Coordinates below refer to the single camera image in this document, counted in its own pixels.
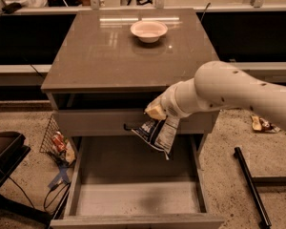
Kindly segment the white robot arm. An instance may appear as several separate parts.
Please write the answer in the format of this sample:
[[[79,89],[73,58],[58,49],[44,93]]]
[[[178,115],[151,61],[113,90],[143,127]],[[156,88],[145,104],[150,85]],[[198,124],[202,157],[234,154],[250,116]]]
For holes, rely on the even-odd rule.
[[[222,61],[207,62],[193,78],[170,86],[145,113],[158,120],[180,119],[230,107],[250,111],[286,132],[286,86],[258,80]]]

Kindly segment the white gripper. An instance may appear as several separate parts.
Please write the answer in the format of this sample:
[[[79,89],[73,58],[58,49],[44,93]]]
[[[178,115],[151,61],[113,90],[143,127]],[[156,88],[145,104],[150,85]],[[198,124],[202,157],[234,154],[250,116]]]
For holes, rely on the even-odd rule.
[[[164,120],[167,116],[184,118],[197,110],[194,81],[179,81],[170,86],[159,99],[155,99],[145,109],[153,119]]]

